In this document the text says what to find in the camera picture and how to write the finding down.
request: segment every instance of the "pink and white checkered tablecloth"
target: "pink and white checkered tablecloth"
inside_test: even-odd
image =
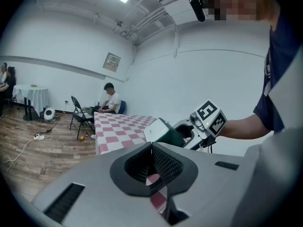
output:
[[[143,130],[156,120],[150,116],[131,116],[98,112],[94,114],[94,119],[97,155],[146,142]],[[149,176],[146,184],[150,185],[156,182],[158,178],[158,174]],[[163,212],[165,209],[166,192],[167,188],[164,187],[151,196],[151,202],[159,212]]]

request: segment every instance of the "table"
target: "table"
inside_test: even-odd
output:
[[[31,87],[28,84],[15,85],[13,95],[18,94],[24,97],[25,114],[23,119],[26,121],[39,118],[40,112],[48,105],[48,88],[46,87]],[[31,106],[33,106],[36,114],[32,115]]]
[[[96,131],[96,154],[102,155],[123,147],[146,142],[143,130],[156,119],[148,116],[135,116],[110,113],[94,113]],[[158,174],[147,178],[150,185],[159,178]],[[151,196],[151,203],[162,213],[166,207],[166,186]]]

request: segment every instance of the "navy blue t-shirt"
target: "navy blue t-shirt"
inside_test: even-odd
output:
[[[268,92],[290,66],[300,46],[300,40],[282,10],[280,11],[276,30],[272,31],[270,29],[269,40],[269,50],[264,66],[263,93],[254,109],[254,113],[267,129],[278,133],[284,128],[284,125],[268,96]]]

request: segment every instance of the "man in white shirt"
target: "man in white shirt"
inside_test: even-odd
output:
[[[114,85],[112,83],[106,83],[104,90],[108,94],[108,99],[102,104],[102,106],[95,106],[91,114],[94,115],[95,112],[99,113],[111,113],[117,114],[121,106],[121,100],[119,94],[115,91]],[[96,134],[91,135],[92,139],[96,138]]]
[[[7,66],[8,66],[7,63],[3,63],[2,67],[1,67],[2,75],[0,76],[0,86],[2,86],[5,82]]]

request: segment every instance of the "ceiling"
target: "ceiling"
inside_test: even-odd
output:
[[[95,25],[104,24],[134,44],[175,24],[159,0],[128,0],[126,3],[119,0],[25,0],[24,4],[39,7],[43,12],[91,19]],[[117,21],[122,21],[123,25],[118,26]]]

